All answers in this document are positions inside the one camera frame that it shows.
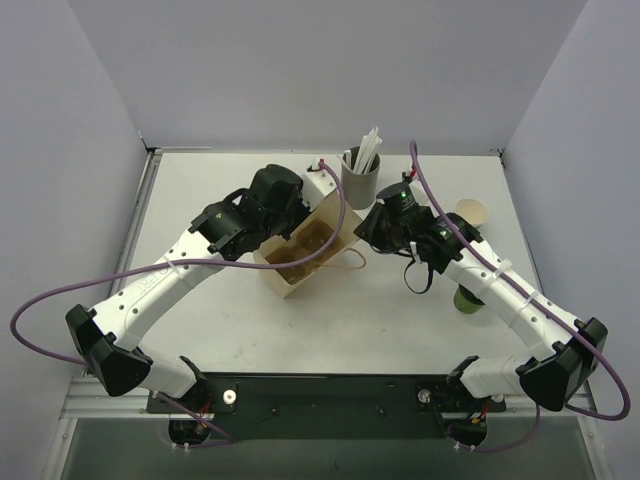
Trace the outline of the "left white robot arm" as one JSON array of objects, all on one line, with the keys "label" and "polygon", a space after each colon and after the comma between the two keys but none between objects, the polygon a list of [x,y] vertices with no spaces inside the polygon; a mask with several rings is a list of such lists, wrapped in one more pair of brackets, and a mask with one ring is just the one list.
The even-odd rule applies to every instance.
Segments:
[{"label": "left white robot arm", "polygon": [[175,304],[222,261],[236,261],[274,237],[290,237],[310,215],[309,176],[275,164],[258,170],[247,188],[207,205],[155,264],[114,296],[66,315],[76,349],[111,396],[136,387],[160,391],[183,411],[210,394],[206,379],[186,357],[144,352],[140,342]]}]

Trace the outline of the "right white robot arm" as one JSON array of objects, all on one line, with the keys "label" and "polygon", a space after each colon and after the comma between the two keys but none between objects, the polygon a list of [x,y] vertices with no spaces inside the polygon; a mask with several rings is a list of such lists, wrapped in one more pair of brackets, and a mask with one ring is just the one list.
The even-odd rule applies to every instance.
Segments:
[{"label": "right white robot arm", "polygon": [[435,216],[419,205],[408,183],[381,190],[355,233],[380,253],[407,253],[430,274],[448,277],[526,345],[525,355],[464,361],[458,377],[471,396],[526,395],[560,411],[595,370],[598,361],[584,345],[603,349],[606,327],[597,319],[579,320],[529,284],[518,293],[507,282],[519,278],[510,262],[463,217]]}]

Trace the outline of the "green paper coffee cup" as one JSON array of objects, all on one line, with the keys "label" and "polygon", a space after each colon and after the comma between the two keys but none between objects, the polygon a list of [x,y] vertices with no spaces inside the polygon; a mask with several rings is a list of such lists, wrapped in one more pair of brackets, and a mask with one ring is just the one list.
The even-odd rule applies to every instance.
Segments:
[{"label": "green paper coffee cup", "polygon": [[458,286],[453,297],[453,304],[459,312],[466,315],[472,315],[485,306],[482,300],[463,285]]}]

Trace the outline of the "brown paper bag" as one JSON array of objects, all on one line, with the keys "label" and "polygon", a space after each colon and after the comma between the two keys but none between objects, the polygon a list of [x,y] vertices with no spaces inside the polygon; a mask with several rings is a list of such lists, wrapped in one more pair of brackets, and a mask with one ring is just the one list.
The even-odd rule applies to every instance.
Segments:
[{"label": "brown paper bag", "polygon": [[[325,198],[317,209],[291,235],[289,240],[280,236],[265,241],[253,253],[258,264],[284,264],[305,258],[323,247],[334,233],[341,210],[337,191]],[[281,298],[286,298],[319,270],[360,270],[367,265],[365,256],[354,245],[359,238],[354,234],[362,219],[346,205],[345,216],[338,237],[324,253],[304,264],[277,270],[260,270],[264,282]]]}]

